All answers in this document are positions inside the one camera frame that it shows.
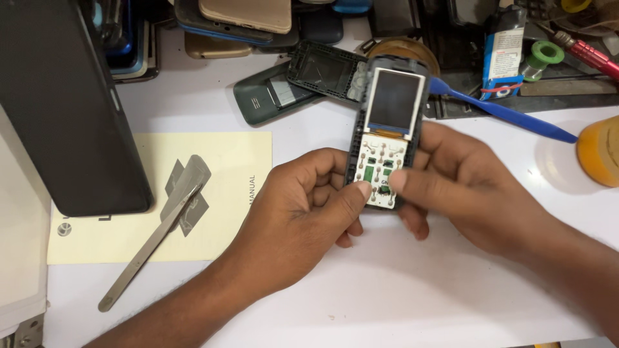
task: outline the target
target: green spool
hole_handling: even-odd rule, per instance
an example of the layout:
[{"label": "green spool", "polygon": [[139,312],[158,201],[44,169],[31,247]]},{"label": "green spool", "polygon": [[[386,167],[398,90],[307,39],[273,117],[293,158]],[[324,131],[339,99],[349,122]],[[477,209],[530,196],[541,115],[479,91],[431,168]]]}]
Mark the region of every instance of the green spool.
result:
[{"label": "green spool", "polygon": [[542,71],[549,64],[558,64],[565,58],[563,50],[550,41],[534,43],[531,53],[520,68],[520,73],[524,75],[524,80],[529,82],[541,79]]}]

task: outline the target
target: gold phone case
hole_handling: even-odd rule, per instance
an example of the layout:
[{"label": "gold phone case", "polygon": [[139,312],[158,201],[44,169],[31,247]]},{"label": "gold phone case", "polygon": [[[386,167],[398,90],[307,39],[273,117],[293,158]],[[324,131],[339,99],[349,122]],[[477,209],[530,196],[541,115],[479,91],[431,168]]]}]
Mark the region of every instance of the gold phone case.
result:
[{"label": "gold phone case", "polygon": [[290,0],[199,0],[210,20],[286,34],[292,27]]},{"label": "gold phone case", "polygon": [[251,53],[248,43],[185,32],[185,52],[193,59],[245,57]]}]

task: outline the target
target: finger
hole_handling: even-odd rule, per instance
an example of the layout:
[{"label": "finger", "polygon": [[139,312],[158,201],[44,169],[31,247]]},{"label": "finger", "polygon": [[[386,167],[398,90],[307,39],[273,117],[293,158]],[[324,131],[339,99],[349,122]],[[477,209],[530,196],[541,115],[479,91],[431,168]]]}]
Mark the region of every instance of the finger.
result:
[{"label": "finger", "polygon": [[415,239],[424,240],[428,238],[430,226],[428,226],[426,220],[427,210],[406,203],[397,211],[397,215],[402,219],[406,229],[413,233]]},{"label": "finger", "polygon": [[273,175],[278,180],[296,180],[305,193],[309,193],[319,176],[335,172],[343,175],[348,155],[346,152],[336,149],[319,149],[273,168]]},{"label": "finger", "polygon": [[478,196],[475,191],[438,173],[416,169],[396,170],[389,176],[389,185],[408,202],[437,210],[447,217],[468,212],[470,203]]},{"label": "finger", "polygon": [[324,186],[331,182],[331,173],[327,173],[325,175],[318,175],[316,177],[316,183],[314,186]]},{"label": "finger", "polygon": [[336,190],[340,190],[344,187],[344,176],[337,173],[331,173],[331,186],[335,187]]},{"label": "finger", "polygon": [[429,162],[430,162],[430,154],[428,152],[425,152],[424,150],[418,149],[417,151],[415,151],[415,158],[413,159],[412,168],[424,169],[428,166]]},{"label": "finger", "polygon": [[352,239],[350,239],[348,234],[344,232],[339,237],[337,237],[337,240],[335,241],[335,245],[339,246],[340,248],[344,248],[344,249],[350,248],[352,246]]},{"label": "finger", "polygon": [[315,224],[325,233],[332,233],[335,240],[361,214],[368,202],[372,186],[367,181],[357,181],[331,194],[324,207],[315,215]]},{"label": "finger", "polygon": [[331,185],[316,187],[310,193],[313,202],[312,205],[314,207],[322,207],[325,203],[327,203],[329,197],[336,193],[337,190]]},{"label": "finger", "polygon": [[458,168],[469,156],[490,150],[473,137],[429,121],[423,122],[419,148],[431,155],[430,160],[440,174],[452,180],[457,178]]},{"label": "finger", "polygon": [[349,235],[354,237],[359,237],[361,234],[363,234],[363,226],[361,226],[359,218],[357,218],[357,220],[353,221],[352,224],[350,224],[350,226],[346,229],[346,232],[348,232]]}]

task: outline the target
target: rubber band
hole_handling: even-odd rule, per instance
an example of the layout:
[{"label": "rubber band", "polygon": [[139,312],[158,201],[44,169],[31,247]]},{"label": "rubber band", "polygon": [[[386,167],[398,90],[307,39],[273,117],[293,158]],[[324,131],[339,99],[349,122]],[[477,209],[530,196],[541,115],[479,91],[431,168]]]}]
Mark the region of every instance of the rubber band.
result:
[{"label": "rubber band", "polygon": [[520,82],[517,85],[513,85],[513,86],[507,86],[507,87],[499,87],[499,88],[494,88],[494,89],[480,89],[483,93],[494,93],[494,92],[502,92],[504,90],[508,90],[508,89],[516,89],[520,86],[522,86],[523,82]]}]

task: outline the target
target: blue pry tool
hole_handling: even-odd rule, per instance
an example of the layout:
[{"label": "blue pry tool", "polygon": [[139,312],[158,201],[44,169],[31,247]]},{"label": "blue pry tool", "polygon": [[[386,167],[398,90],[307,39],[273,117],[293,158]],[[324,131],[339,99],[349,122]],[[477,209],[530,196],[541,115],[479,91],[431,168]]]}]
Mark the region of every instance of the blue pry tool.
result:
[{"label": "blue pry tool", "polygon": [[445,81],[437,77],[432,77],[432,80],[430,81],[430,93],[450,95],[465,102],[469,102],[491,115],[495,115],[502,120],[516,124],[541,136],[565,141],[570,144],[574,144],[578,140],[577,136],[564,131],[563,129],[555,126],[554,124],[550,124],[546,121],[542,121],[540,119],[534,118],[527,114],[523,114],[516,110],[512,110],[510,108],[503,107],[498,104],[477,100],[470,95],[466,95],[462,92],[453,90],[449,85],[445,83]]}]

